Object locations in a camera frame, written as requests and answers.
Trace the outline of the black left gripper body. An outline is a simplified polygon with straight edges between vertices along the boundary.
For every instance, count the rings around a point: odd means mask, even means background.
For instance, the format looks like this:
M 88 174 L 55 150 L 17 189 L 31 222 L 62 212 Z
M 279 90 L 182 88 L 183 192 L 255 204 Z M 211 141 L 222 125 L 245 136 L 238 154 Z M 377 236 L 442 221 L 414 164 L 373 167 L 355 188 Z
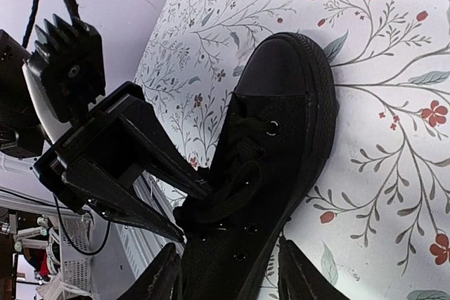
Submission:
M 126 81 L 90 110 L 85 122 L 70 127 L 34 163 L 33 172 L 39 182 L 76 214 L 84 213 L 82 208 L 87 203 L 87 198 L 84 193 L 68 187 L 63 182 L 63 172 L 78 157 L 94 148 L 94 144 L 100 141 L 100 135 L 118 117 L 113 110 L 129 96 L 144 98 L 139 85 Z

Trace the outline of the black shoelace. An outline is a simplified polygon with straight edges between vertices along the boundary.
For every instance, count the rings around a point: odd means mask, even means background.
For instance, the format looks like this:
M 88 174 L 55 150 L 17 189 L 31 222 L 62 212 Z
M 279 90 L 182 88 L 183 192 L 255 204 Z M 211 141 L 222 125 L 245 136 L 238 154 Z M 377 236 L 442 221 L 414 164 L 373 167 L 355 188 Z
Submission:
M 226 219 L 243 208 L 260 189 L 259 161 L 266 150 L 258 142 L 272 131 L 271 123 L 233 113 L 226 118 L 208 169 L 198 173 L 213 188 L 207 197 L 187 197 L 175 208 L 174 217 L 187 236 L 207 230 L 225 230 Z

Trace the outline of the black canvas sneaker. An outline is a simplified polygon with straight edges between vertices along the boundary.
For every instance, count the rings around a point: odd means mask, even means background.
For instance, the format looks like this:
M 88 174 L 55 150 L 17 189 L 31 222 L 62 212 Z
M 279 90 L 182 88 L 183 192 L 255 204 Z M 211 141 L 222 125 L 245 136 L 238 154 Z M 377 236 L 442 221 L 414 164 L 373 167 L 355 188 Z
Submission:
M 232 93 L 226 118 L 233 113 L 271 123 L 258 138 L 266 150 L 260 189 L 226 219 L 225 230 L 186 237 L 184 299 L 257 298 L 282 228 L 332 150 L 337 101 L 324 51 L 299 33 L 266 38 Z

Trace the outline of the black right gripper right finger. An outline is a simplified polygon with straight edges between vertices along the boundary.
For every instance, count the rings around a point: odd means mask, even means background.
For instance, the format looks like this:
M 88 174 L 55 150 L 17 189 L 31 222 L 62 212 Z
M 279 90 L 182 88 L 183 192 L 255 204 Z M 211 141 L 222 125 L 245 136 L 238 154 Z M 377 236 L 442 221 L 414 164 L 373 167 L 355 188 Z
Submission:
M 280 237 L 279 243 L 279 299 L 349 300 L 324 278 L 292 240 Z

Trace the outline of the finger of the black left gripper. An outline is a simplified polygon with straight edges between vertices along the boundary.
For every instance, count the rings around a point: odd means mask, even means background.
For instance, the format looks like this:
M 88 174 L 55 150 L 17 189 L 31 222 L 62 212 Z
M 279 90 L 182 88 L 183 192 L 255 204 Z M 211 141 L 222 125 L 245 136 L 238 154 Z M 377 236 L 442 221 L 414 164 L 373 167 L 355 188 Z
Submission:
M 212 194 L 209 183 L 183 158 L 149 103 L 132 103 L 122 125 L 142 167 L 187 195 L 201 200 Z
M 76 159 L 64 171 L 63 182 L 107 221 L 149 230 L 174 242 L 183 241 L 182 231 L 167 217 L 88 157 Z

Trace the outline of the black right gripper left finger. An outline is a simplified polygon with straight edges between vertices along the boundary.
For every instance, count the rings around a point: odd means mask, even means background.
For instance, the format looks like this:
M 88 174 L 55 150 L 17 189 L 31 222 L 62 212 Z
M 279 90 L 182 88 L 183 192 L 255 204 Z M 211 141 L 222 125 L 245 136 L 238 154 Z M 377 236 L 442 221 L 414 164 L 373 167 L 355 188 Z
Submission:
M 182 299 L 181 257 L 168 243 L 118 300 Z

